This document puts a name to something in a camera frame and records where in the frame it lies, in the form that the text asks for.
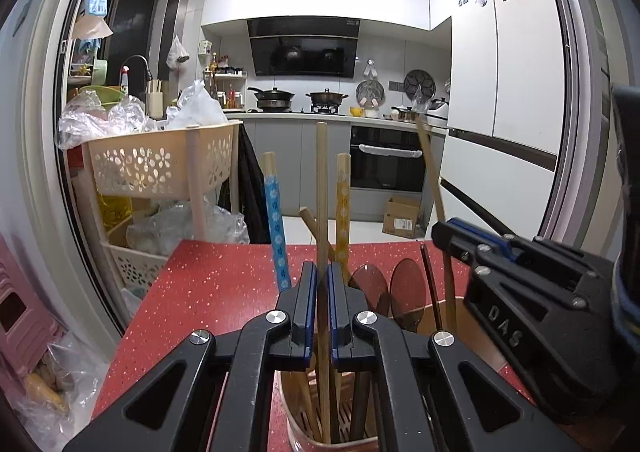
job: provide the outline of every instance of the oven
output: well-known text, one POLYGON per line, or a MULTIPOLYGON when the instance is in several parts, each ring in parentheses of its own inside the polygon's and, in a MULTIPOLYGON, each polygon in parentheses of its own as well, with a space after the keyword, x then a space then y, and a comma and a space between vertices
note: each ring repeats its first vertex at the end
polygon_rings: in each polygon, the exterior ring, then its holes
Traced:
POLYGON ((351 127, 351 187, 422 192, 424 159, 416 132, 351 127))

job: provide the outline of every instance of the wooden chopstick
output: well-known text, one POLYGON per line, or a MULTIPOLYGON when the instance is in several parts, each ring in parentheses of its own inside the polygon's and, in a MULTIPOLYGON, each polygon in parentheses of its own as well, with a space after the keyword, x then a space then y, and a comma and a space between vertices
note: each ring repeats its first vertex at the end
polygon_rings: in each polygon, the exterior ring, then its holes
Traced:
MULTIPOLYGON (((436 206, 436 216, 441 223, 444 223, 446 221, 444 216, 444 205, 442 202, 442 193, 440 192, 440 186, 438 184, 438 176, 436 175, 436 165, 433 160, 433 153, 431 152, 431 143, 419 114, 415 119, 415 124, 418 129, 418 138, 420 139, 424 164, 427 167, 426 169, 429 177, 431 194, 433 194, 433 200, 436 206)), ((442 260, 444 268, 444 297, 446 300, 445 309, 447 315, 447 328, 451 333, 456 334, 458 329, 456 318, 456 285, 453 280, 451 255, 449 255, 448 252, 443 251, 442 260)))

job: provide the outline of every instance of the black range hood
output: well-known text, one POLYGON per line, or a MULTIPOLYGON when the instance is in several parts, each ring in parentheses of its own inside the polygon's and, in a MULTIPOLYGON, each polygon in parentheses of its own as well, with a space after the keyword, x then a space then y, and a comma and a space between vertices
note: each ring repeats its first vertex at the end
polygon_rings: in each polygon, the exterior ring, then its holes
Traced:
POLYGON ((353 78, 359 19, 269 17, 247 27, 256 76, 353 78))

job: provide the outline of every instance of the red countertop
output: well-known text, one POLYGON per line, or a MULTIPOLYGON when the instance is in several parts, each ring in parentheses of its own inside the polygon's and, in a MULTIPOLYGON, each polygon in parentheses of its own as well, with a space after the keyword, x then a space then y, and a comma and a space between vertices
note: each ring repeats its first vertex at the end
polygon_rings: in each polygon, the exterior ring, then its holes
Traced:
MULTIPOLYGON (((427 242, 438 288, 444 298, 442 254, 427 242)), ((298 279, 302 263, 315 260, 314 245, 287 246, 289 270, 298 279)), ((420 263, 420 242, 351 244, 349 267, 376 265, 387 281, 398 262, 420 263)), ((453 263, 456 295, 465 294, 468 267, 453 263)), ((182 241, 169 259, 120 342, 94 409, 94 417, 120 397, 194 329, 215 335, 242 328, 273 309, 278 297, 269 245, 209 244, 182 241)), ((524 388, 509 366, 500 374, 519 392, 524 388)), ((278 389, 271 403, 270 452, 289 452, 287 423, 278 389)))

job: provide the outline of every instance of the beige plastic basket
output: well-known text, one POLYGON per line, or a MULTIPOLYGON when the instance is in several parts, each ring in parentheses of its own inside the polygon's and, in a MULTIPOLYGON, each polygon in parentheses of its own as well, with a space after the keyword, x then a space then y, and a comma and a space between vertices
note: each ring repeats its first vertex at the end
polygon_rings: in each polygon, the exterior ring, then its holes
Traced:
POLYGON ((88 143, 97 190, 108 196, 190 199, 190 165, 202 193, 229 177, 234 127, 163 130, 88 143))
POLYGON ((126 233, 130 223, 131 218, 129 217, 113 228, 108 233, 108 241, 103 242, 102 246, 110 252, 123 281, 127 285, 148 291, 160 275, 168 258, 129 249, 126 233))

